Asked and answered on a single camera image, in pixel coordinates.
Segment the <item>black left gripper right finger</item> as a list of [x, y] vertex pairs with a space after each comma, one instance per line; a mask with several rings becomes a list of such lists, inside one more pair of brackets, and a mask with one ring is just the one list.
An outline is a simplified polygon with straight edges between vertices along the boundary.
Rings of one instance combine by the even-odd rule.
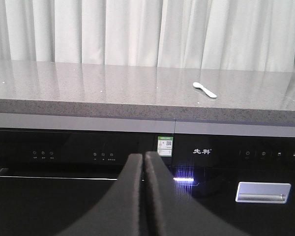
[[157, 152], [144, 157], [145, 187], [153, 236], [244, 236], [203, 207], [173, 179]]

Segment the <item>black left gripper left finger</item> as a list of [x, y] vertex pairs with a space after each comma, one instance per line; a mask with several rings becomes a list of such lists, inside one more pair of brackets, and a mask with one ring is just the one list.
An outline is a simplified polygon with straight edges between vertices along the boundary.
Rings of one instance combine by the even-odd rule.
[[143, 155], [130, 154], [118, 179], [81, 219], [59, 236], [138, 236]]

